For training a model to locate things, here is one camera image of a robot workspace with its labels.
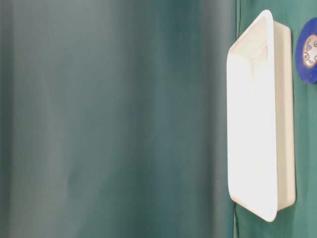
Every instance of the white tray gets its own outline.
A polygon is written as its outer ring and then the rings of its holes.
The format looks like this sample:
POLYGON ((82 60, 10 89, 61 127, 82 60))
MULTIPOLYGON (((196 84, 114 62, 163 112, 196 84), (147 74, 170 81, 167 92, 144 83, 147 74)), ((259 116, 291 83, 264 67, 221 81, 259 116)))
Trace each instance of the white tray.
POLYGON ((296 199, 290 29, 264 10, 227 56, 228 186, 271 222, 296 199))

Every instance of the green curtain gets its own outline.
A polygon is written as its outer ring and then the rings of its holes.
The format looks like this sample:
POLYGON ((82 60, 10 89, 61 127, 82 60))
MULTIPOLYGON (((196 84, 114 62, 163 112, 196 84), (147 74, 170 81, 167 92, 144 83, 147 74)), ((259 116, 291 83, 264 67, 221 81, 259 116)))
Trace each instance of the green curtain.
POLYGON ((314 238, 317 218, 317 86, 303 83, 296 72, 295 49, 304 24, 317 16, 315 0, 241 0, 240 33, 264 10, 292 31, 295 120, 296 190, 295 205, 277 213, 267 223, 237 205, 237 231, 240 238, 314 238))
POLYGON ((1 237, 231 238, 235 10, 0 0, 1 237))

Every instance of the green cloth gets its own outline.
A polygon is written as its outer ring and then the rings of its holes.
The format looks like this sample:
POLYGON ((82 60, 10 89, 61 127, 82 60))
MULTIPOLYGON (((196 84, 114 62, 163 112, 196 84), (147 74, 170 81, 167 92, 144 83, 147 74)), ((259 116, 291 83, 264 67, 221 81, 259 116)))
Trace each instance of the green cloth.
POLYGON ((232 238, 235 1, 0 3, 0 237, 232 238))
POLYGON ((264 10, 290 27, 293 41, 293 85, 297 200, 268 223, 237 205, 240 238, 315 238, 317 219, 317 85, 303 83, 296 72, 295 48, 304 24, 317 16, 316 0, 241 0, 242 33, 264 10))

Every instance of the blue circle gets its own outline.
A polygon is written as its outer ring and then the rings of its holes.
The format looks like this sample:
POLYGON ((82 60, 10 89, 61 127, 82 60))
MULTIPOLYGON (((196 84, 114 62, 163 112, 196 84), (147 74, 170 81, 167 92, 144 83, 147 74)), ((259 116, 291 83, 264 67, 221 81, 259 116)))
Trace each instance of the blue circle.
POLYGON ((313 67, 307 67, 303 61, 303 48, 307 38, 315 34, 317 35, 317 18, 310 19, 303 27, 299 35, 296 46, 296 68, 301 80, 305 83, 311 84, 317 82, 317 63, 313 67))

